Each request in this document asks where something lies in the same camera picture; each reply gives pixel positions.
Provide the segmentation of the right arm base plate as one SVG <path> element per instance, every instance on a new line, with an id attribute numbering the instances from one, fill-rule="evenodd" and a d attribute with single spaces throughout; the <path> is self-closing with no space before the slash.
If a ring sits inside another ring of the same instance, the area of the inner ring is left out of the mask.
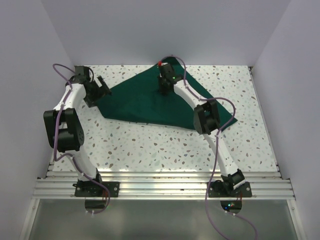
<path id="1" fill-rule="evenodd" d="M 209 198 L 251 198 L 253 196 L 251 185 L 247 181 L 236 188 L 227 186 L 226 183 L 221 180 L 207 183 L 207 185 L 209 186 Z"/>

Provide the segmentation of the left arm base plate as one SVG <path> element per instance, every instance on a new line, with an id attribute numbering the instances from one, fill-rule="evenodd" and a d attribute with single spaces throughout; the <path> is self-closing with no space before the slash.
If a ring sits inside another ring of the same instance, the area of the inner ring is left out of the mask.
<path id="1" fill-rule="evenodd" d="M 91 181 L 78 181 L 72 186 L 75 187 L 75 197 L 111 197 L 117 198 L 120 190 L 120 183 L 117 181 L 103 181 L 101 187 Z"/>

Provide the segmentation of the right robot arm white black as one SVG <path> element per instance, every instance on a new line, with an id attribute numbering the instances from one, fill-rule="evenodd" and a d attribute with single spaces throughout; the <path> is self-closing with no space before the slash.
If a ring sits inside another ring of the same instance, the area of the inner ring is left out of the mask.
<path id="1" fill-rule="evenodd" d="M 215 163 L 218 164 L 222 183 L 219 185 L 227 196 L 235 196 L 245 183 L 245 177 L 235 163 L 224 142 L 219 136 L 223 130 L 218 111 L 218 101 L 205 99 L 185 79 L 177 75 L 170 63 L 159 62 L 158 85 L 161 94 L 174 92 L 193 109 L 193 126 L 215 152 Z"/>

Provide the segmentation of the green surgical drape cloth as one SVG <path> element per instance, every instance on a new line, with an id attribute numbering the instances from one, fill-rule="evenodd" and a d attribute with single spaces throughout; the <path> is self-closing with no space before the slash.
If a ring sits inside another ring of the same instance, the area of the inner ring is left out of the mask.
<path id="1" fill-rule="evenodd" d="M 193 130 L 193 109 L 178 95 L 159 92 L 156 65 L 117 84 L 96 102 L 101 115 L 118 121 Z"/>

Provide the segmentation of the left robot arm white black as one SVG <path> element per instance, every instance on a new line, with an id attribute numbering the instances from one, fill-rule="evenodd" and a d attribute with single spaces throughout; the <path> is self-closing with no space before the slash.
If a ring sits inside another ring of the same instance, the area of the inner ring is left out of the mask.
<path id="1" fill-rule="evenodd" d="M 102 76 L 95 76 L 88 66 L 75 66 L 72 76 L 67 78 L 53 64 L 53 69 L 65 81 L 65 91 L 59 103 L 43 113 L 43 120 L 49 145 L 53 149 L 53 161 L 68 158 L 78 175 L 78 187 L 86 186 L 92 196 L 103 193 L 104 184 L 98 169 L 91 163 L 84 149 L 85 133 L 77 110 L 84 102 L 95 107 L 101 98 L 111 95 L 111 90 Z"/>

